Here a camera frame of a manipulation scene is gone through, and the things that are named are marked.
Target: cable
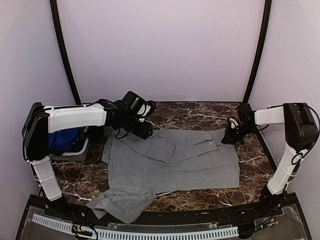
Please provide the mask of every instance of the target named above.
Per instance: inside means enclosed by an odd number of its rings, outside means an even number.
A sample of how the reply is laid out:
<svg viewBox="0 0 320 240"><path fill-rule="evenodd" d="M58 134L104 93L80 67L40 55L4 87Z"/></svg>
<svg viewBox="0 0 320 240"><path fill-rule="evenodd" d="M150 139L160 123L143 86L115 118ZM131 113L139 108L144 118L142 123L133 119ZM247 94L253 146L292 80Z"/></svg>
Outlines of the cable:
<svg viewBox="0 0 320 240"><path fill-rule="evenodd" d="M82 230L81 227L82 227L82 225L79 225L79 227L76 227L74 224L72 224L71 232L75 235L75 236L72 235L73 238L74 238L74 239L77 239L77 240L89 240L89 239L92 237L92 235L91 235L91 236L88 235L88 236L86 236L86 237L84 237L84 236L79 236L79 235L78 235L78 233L84 235L83 232L88 232L88 231Z"/></svg>
<svg viewBox="0 0 320 240"><path fill-rule="evenodd" d="M119 136L119 133L120 133L120 128L118 129L118 132L117 132L117 134L115 135L115 138L116 138L116 139L123 139L123 138L125 138L126 136L129 135L129 132L126 131L126 133L125 133L123 136L118 137L118 136Z"/></svg>
<svg viewBox="0 0 320 240"><path fill-rule="evenodd" d="M284 172L285 175L287 175L287 176L289 176L289 177L293 177L293 178L294 178L294 177L297 175L297 173L295 173L295 174L290 174L290 173L286 172L286 170L282 167L281 164L279 164L278 167L281 168L282 172Z"/></svg>
<svg viewBox="0 0 320 240"><path fill-rule="evenodd" d="M294 160L296 159L296 157L301 156L301 158L294 162ZM292 165L297 165L298 163L300 163L301 159L304 157L304 155L302 154L302 152L297 153L296 155L293 156L293 158L291 159L291 164Z"/></svg>
<svg viewBox="0 0 320 240"><path fill-rule="evenodd" d="M104 100L104 99L99 99L99 100L97 100L97 101L94 101L94 102L92 102L92 103L89 103L89 104L84 104L86 107L90 107L90 106L92 106L92 105L94 105L94 104L98 104L101 100Z"/></svg>
<svg viewBox="0 0 320 240"><path fill-rule="evenodd" d="M258 226L248 230L248 231L245 231L245 232L242 232L240 233L239 235L252 235L262 229L264 229L264 227L270 222L273 220L273 218L275 217L275 215L272 215L271 217L269 217L267 220L263 221L262 223L260 223Z"/></svg>
<svg viewBox="0 0 320 240"><path fill-rule="evenodd" d="M276 211L276 216L275 218L278 220L279 219L279 212L278 212L278 209L275 207L274 210Z"/></svg>
<svg viewBox="0 0 320 240"><path fill-rule="evenodd" d="M74 220L77 220L76 215L75 215L75 213L73 211L71 211L71 214L72 214Z"/></svg>
<svg viewBox="0 0 320 240"><path fill-rule="evenodd" d="M273 109L273 108L277 108L277 107L282 107L283 104L281 105L274 105L274 106L268 106L266 109Z"/></svg>
<svg viewBox="0 0 320 240"><path fill-rule="evenodd" d="M89 227L91 230L94 231L95 240L98 240L98 239L99 239L97 230L96 230L94 227L92 227L91 224L86 223L86 222L84 222L84 221L80 221L80 220L78 220L78 219L73 219L73 218L70 218L70 217L62 216L62 215L56 213L56 211L53 210L53 208L52 208L49 204L47 204L46 207L48 207L54 214L56 214L56 215L59 216L60 218L62 218L62 219L64 219L64 220L69 220L69 221L71 221L71 222L72 222L72 226L73 226L76 222L78 222L80 228L81 228L81 226Z"/></svg>
<svg viewBox="0 0 320 240"><path fill-rule="evenodd" d="M258 128L258 131L262 131L262 130L265 130L267 127L269 127L270 125L266 125L266 126L264 126L263 128Z"/></svg>

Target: plastic container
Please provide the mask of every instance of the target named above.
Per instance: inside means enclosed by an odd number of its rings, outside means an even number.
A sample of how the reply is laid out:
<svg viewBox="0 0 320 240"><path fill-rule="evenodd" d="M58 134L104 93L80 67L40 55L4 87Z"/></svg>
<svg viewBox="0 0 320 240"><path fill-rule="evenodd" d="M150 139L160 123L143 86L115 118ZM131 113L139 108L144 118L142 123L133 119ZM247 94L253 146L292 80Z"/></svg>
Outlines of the plastic container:
<svg viewBox="0 0 320 240"><path fill-rule="evenodd" d="M84 141L83 148L79 152L64 152L62 155L50 155L52 160L57 161L73 161L73 162L81 162L86 160L89 149L89 139L87 138Z"/></svg>

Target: black base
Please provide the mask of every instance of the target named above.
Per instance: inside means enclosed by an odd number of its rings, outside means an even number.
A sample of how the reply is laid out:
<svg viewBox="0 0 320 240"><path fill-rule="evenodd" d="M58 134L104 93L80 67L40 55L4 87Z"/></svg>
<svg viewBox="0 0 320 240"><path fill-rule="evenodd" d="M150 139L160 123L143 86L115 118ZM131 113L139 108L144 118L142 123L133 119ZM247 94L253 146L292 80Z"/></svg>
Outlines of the black base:
<svg viewBox="0 0 320 240"><path fill-rule="evenodd" d="M259 204L255 209L256 213L261 217L272 215L283 205L285 195L287 195L287 192L281 193L279 195L272 195L267 185L265 185L261 191Z"/></svg>
<svg viewBox="0 0 320 240"><path fill-rule="evenodd" d="M86 222L87 224L99 225L107 227L109 223L122 223L113 216L107 214L102 219L97 219L93 211L81 205L72 203L63 203L64 209L68 211L62 212L62 216L57 212L55 206L56 203L52 203L44 197L30 195L27 205L25 207L16 240L20 240L23 226L28 214L30 206L44 209L44 214L63 218L70 218L70 211L74 212L76 219ZM259 203L249 203L239 206L230 206L223 208L214 208L207 210L195 210L195 211L163 211L163 212L143 212L136 221L133 222L135 225L189 225L189 224L201 224L201 223L215 223L218 222L219 226L232 225L237 226L240 233L243 233L249 229L252 229L255 224L254 220L261 218L255 211ZM299 214L304 225L304 229L308 239L311 239L310 231L306 223L306 219L302 212L300 203L295 193L288 194L283 199L282 207L296 204Z"/></svg>

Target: white cable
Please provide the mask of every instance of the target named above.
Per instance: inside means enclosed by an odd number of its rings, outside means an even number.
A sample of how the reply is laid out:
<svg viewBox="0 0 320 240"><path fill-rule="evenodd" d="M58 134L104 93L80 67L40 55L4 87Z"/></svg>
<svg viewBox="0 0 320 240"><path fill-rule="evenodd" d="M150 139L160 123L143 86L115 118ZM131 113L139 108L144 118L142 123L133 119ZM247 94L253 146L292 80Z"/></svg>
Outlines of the white cable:
<svg viewBox="0 0 320 240"><path fill-rule="evenodd" d="M287 173L285 170L284 170L284 168L282 167L282 165L281 164L279 164L279 167L281 168L281 170L287 175L287 176L289 176L289 177L295 177L296 175L291 175L291 174L289 174L289 173Z"/></svg>
<svg viewBox="0 0 320 240"><path fill-rule="evenodd" d="M286 182L286 186L285 186L284 191L287 191L287 189L288 189L288 187L289 187L289 183L291 183L291 181L287 181L287 182Z"/></svg>

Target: black metal frame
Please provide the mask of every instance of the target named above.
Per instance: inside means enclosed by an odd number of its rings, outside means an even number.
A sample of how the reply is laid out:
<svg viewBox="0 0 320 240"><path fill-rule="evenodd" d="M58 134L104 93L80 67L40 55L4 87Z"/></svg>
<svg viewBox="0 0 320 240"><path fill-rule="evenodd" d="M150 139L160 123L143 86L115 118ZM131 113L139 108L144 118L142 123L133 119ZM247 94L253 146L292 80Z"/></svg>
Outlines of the black metal frame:
<svg viewBox="0 0 320 240"><path fill-rule="evenodd" d="M277 170L276 162L275 162L275 160L274 160L274 158L273 158L273 156L272 156L272 154L271 154L271 152L270 152L270 150L269 150L269 148L268 148L268 146L267 146L267 144L265 142L265 139L263 138L261 132L257 131L256 136L257 136L259 142L262 145L262 148L264 150L264 153L265 153L266 157L269 159L269 162L270 162L270 165L271 165L273 171L276 171Z"/></svg>
<svg viewBox="0 0 320 240"><path fill-rule="evenodd" d="M67 54L67 49L66 49L66 45L65 45L65 40L64 40L63 33L62 33L57 0L50 0L50 5L51 5L51 13L52 13L52 19L53 19L53 24L54 24L55 35L56 35L56 39L57 39L57 42L59 45L65 74L68 79L69 86L70 86L75 104L80 105L81 100L80 100L79 92L78 92L76 82L75 82L75 79L74 79L74 76L73 76L73 73L71 70L71 66L70 66L70 62L69 62L69 58L68 58L68 54Z"/></svg>
<svg viewBox="0 0 320 240"><path fill-rule="evenodd" d="M246 86L246 90L244 93L244 97L243 97L243 101L242 101L243 103L249 102L249 98L250 98L252 89L254 88L254 84L255 84L257 73L258 73L259 64L260 64L262 52L264 50L266 36L267 36L267 29L268 29L270 12L271 12L271 3L272 3L272 0L265 0L265 2L264 2L264 10L263 10L263 17L262 17L258 45L256 47L256 52L255 52L255 56L254 56L254 61L253 61L249 81L248 81L248 84Z"/></svg>
<svg viewBox="0 0 320 240"><path fill-rule="evenodd" d="M241 214L245 209L253 208L257 205L257 202L239 205L239 206L230 206L223 208L214 208L205 210L205 214L202 214L202 210L194 211L172 211L172 212L143 212L139 218L134 222L135 225L188 225L188 224L201 224L201 223L215 223L218 222L219 226L233 225L237 226L240 229L240 232L244 232L247 229L254 227L254 220L261 218L257 214ZM282 207L291 206L296 204L296 207L299 211L302 224L307 236L307 239L311 240L311 234L304 216L304 213L301 209L300 203L295 193L288 194L285 199ZM26 204L26 207L23 212L23 216L18 228L16 235L16 240L20 240L20 237L23 232L24 224L26 217L28 215L29 207L33 206L44 210L44 214L61 218L59 215L56 215L55 212L51 210L52 203L45 199L44 197L39 197L35 195L30 195L29 200ZM107 227L109 223L122 223L113 216L107 214L100 220L97 219L94 212L86 207L79 206L72 203L67 203L66 208L72 210L76 216L76 219L86 222L87 224L97 225Z"/></svg>

